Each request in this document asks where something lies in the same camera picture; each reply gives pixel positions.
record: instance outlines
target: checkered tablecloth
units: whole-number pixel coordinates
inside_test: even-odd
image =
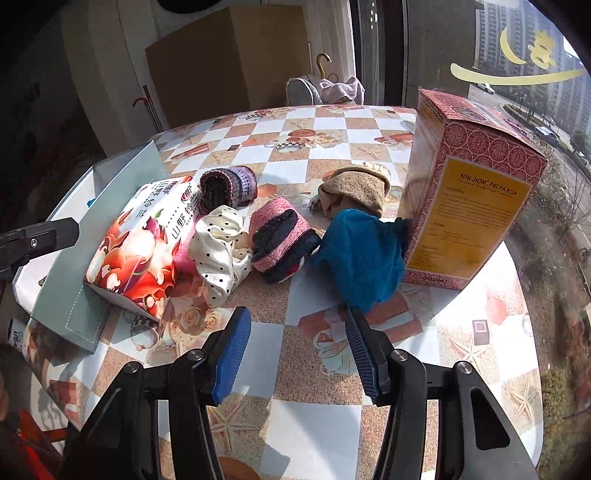
[[[327,223],[309,211],[318,185],[332,171],[364,161],[389,168],[384,209],[396,216],[414,131],[415,112],[376,106],[279,108],[227,115],[154,137],[171,176],[220,166],[248,165],[259,198],[252,212],[283,196],[319,231]],[[219,455],[252,466],[265,480],[372,478],[387,408],[363,394],[344,335],[342,301],[330,275],[304,266],[277,285],[253,271],[222,308],[198,311],[201,280],[186,280],[171,299],[175,316],[151,325],[113,307],[96,352],[88,355],[34,320],[24,355],[66,416],[81,427],[128,361],[171,362],[221,329],[234,307],[252,313],[252,334],[232,394],[209,409]],[[423,362],[470,361],[503,406],[534,463],[543,424],[540,375],[531,322],[514,263],[504,244],[461,293],[402,284],[368,314],[372,327]],[[163,474],[173,478],[167,403],[160,402]],[[433,478],[437,404],[429,402],[424,478]]]

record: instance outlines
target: open box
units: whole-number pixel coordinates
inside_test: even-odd
[[[33,319],[94,352],[110,304],[84,285],[86,269],[127,201],[142,185],[167,177],[153,142],[91,167],[48,218],[76,220],[80,226],[78,241],[73,247],[35,258],[21,267],[12,283],[17,302]]]

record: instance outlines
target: white curtain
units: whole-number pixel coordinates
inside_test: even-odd
[[[355,76],[355,52],[349,0],[269,0],[270,4],[301,5],[304,8],[312,72],[319,75],[316,56],[326,53],[331,63],[324,66],[325,75],[336,73],[340,82]]]

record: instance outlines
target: teal cloth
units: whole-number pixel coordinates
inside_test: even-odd
[[[349,307],[364,313],[389,300],[402,279],[407,223],[381,222],[360,210],[341,211],[326,231],[312,266],[326,262]]]

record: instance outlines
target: screw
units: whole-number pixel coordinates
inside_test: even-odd
[[[463,374],[471,374],[472,370],[474,370],[472,364],[469,362],[459,362],[457,369]]]
[[[138,368],[139,368],[138,362],[127,362],[124,365],[123,370],[125,371],[126,374],[134,374],[138,371]]]
[[[394,358],[394,360],[397,362],[404,362],[406,359],[408,359],[408,353],[405,350],[397,348],[392,352],[392,358]]]
[[[205,352],[200,348],[194,348],[187,352],[187,358],[192,362],[200,362],[205,358]]]

